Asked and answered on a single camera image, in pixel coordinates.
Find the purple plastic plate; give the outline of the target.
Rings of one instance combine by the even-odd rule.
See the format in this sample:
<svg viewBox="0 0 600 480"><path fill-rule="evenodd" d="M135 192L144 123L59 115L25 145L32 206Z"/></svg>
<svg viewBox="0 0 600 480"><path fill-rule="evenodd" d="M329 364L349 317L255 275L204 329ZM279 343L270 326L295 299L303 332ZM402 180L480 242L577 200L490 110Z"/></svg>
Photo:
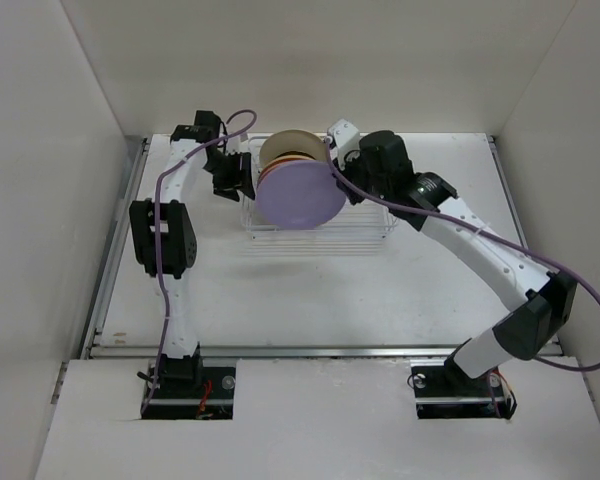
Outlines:
<svg viewBox="0 0 600 480"><path fill-rule="evenodd" d="M272 225L309 230L338 215L345 201L327 164L293 160L274 167L259 181L255 206Z"/></svg>

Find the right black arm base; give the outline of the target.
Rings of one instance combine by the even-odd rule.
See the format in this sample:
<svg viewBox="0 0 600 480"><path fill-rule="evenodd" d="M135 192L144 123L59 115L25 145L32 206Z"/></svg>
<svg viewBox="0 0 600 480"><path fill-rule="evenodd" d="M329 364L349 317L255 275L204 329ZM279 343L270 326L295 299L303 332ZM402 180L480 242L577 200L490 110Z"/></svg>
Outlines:
<svg viewBox="0 0 600 480"><path fill-rule="evenodd" d="M442 365L412 365L407 384L419 420L501 419L509 421L518 402L498 369L456 382Z"/></svg>

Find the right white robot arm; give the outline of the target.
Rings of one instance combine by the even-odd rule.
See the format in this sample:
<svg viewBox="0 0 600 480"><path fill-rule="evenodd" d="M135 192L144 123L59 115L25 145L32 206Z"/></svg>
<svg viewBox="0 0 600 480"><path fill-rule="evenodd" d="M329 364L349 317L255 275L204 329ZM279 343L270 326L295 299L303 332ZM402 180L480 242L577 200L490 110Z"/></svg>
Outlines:
<svg viewBox="0 0 600 480"><path fill-rule="evenodd" d="M445 386L457 394L513 359L533 360L570 316L578 282L508 245L474 214L440 175L418 172L391 130L366 136L333 127L327 154L338 188L351 204L373 199L453 253L496 294L507 315L446 359Z"/></svg>

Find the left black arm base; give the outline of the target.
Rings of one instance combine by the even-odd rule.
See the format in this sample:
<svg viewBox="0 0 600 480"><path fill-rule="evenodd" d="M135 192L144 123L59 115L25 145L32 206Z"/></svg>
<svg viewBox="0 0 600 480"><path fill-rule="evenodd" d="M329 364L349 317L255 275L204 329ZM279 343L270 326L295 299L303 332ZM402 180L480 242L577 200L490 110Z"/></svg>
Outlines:
<svg viewBox="0 0 600 480"><path fill-rule="evenodd" d="M231 420L236 390L235 366L186 367L177 371L161 365L158 381L152 378L143 393L143 420Z"/></svg>

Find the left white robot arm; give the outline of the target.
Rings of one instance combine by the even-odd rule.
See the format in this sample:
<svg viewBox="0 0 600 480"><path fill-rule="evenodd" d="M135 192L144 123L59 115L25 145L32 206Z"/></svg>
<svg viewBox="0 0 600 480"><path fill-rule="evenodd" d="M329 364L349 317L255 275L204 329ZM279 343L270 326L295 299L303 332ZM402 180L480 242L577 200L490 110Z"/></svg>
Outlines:
<svg viewBox="0 0 600 480"><path fill-rule="evenodd" d="M198 245L186 197L203 172L211 175L213 193L220 197L255 197L251 161L240 143L256 120L251 109L239 110L226 121L198 110L191 124L180 124L171 133L167 164L153 195L129 207L135 259L156 280L164 302L158 353L153 371L145 376L153 390L170 384L189 397L203 387L204 373L195 366L199 339L187 292Z"/></svg>

